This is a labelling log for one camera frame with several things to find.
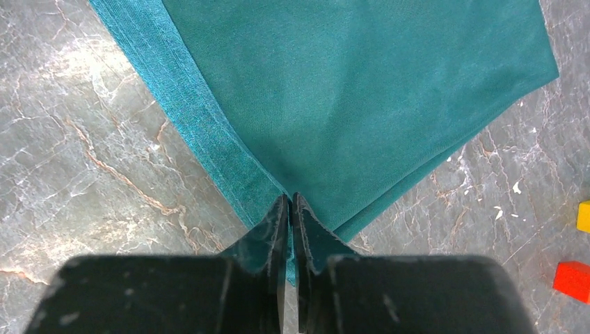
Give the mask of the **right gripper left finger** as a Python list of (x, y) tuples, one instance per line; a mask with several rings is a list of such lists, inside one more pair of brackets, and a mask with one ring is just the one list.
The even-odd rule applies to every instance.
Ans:
[(27, 333), (281, 333), (289, 198), (215, 255), (87, 255), (52, 278)]

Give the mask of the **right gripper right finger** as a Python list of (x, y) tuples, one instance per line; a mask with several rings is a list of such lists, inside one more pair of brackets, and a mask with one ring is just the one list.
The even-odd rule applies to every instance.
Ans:
[(295, 193), (301, 333), (533, 333), (507, 272), (479, 255), (361, 255)]

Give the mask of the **yellow cube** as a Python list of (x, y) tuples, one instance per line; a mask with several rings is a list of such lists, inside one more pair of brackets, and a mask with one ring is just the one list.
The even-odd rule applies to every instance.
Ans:
[(580, 231), (590, 233), (590, 200), (578, 205), (576, 227)]

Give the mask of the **teal cloth napkin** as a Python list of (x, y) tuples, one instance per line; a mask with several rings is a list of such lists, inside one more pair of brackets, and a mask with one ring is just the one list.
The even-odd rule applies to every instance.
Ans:
[(94, 1), (243, 224), (349, 241), (559, 75), (537, 1)]

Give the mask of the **red cube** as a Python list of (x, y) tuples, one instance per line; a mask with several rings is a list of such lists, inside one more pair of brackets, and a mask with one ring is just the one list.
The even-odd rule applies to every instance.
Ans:
[(589, 304), (589, 265), (578, 261), (560, 262), (552, 287), (573, 299)]

